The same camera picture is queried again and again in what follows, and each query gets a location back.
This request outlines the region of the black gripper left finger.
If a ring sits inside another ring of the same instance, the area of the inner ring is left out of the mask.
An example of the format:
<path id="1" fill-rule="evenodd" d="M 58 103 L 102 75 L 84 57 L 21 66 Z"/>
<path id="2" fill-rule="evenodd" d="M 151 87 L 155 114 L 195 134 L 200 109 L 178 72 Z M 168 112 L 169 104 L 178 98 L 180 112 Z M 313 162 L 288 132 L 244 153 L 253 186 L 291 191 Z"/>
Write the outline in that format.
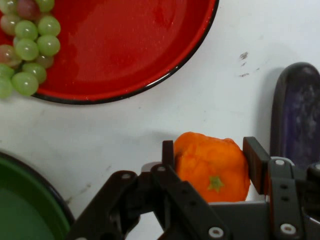
<path id="1" fill-rule="evenodd" d="M 149 171 L 113 173 L 66 235 L 68 240 L 124 240 L 145 213 L 154 213 L 163 240 L 230 240 L 231 230 L 174 170 L 174 144 Z"/>

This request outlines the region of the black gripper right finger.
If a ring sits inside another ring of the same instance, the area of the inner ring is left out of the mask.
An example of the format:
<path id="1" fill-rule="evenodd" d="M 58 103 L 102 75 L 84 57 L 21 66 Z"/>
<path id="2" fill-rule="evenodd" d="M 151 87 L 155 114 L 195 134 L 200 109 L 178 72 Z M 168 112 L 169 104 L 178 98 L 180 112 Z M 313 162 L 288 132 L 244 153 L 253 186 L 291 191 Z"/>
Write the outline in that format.
<path id="1" fill-rule="evenodd" d="M 271 240 L 320 238 L 320 165 L 306 170 L 281 157 L 270 157 L 255 137 L 244 137 L 242 150 L 255 189 L 269 208 Z"/>

